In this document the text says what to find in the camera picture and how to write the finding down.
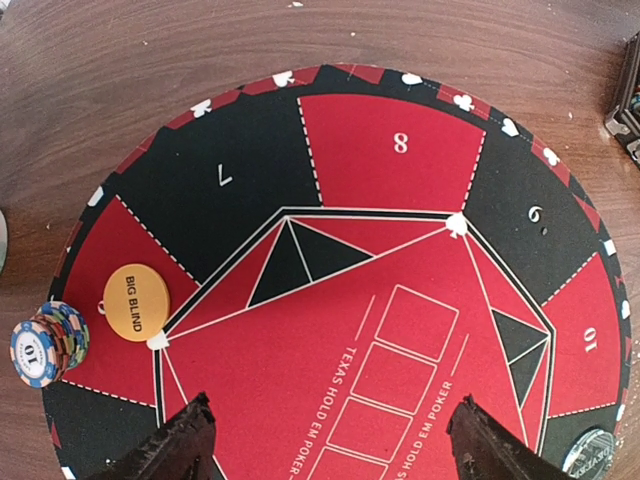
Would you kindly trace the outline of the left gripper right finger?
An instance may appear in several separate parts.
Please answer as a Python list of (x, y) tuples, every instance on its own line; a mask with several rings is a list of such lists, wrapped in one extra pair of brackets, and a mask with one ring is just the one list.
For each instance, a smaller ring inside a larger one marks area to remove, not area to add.
[(447, 434), (461, 480), (562, 480), (570, 476), (542, 459), (471, 395), (455, 408)]

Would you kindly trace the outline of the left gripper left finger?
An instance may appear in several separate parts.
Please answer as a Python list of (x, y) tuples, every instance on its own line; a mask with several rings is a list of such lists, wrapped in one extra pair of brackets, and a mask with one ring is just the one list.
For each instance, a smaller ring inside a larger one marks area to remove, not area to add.
[(212, 479), (216, 423), (201, 392), (138, 447), (94, 479)]

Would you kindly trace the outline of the clear dealer button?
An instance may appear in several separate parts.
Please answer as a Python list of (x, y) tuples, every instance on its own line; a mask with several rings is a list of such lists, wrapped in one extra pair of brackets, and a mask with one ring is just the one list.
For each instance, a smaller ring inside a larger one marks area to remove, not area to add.
[(602, 480), (613, 464), (615, 437), (610, 432), (593, 428), (571, 447), (562, 470), (573, 479)]

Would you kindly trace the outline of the orange big blind button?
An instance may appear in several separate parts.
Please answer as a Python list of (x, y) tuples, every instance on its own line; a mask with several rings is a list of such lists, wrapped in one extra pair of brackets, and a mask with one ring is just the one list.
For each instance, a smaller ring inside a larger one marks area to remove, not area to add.
[(106, 282), (102, 302), (111, 329), (131, 342), (155, 337), (169, 318), (170, 295), (163, 278), (141, 263), (115, 270)]

